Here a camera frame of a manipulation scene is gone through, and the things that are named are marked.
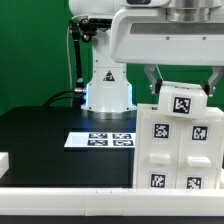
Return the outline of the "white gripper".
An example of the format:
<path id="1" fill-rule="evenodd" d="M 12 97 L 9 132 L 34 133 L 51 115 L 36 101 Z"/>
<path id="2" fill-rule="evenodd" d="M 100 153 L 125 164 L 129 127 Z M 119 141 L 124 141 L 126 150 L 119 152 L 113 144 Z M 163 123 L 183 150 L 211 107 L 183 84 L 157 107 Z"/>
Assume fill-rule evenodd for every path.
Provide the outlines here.
<path id="1" fill-rule="evenodd" d="M 214 8 L 206 22 L 171 22 L 163 8 L 125 8 L 111 25 L 114 61 L 147 64 L 144 71 L 153 94 L 160 92 L 160 65 L 213 66 L 203 90 L 212 97 L 224 77 L 224 7 Z"/>

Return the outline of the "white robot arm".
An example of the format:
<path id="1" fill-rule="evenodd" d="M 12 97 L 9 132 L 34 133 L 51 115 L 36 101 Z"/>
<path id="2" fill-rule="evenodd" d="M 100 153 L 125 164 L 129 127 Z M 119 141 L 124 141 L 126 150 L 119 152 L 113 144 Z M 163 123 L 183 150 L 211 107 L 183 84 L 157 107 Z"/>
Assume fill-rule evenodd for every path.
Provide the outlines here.
<path id="1" fill-rule="evenodd" d="M 224 76 L 224 0 L 68 0 L 73 39 L 93 44 L 92 79 L 82 110 L 105 119 L 132 113 L 126 66 L 143 64 L 159 112 L 200 118 Z M 160 65 L 211 66 L 204 87 L 155 76 Z"/>

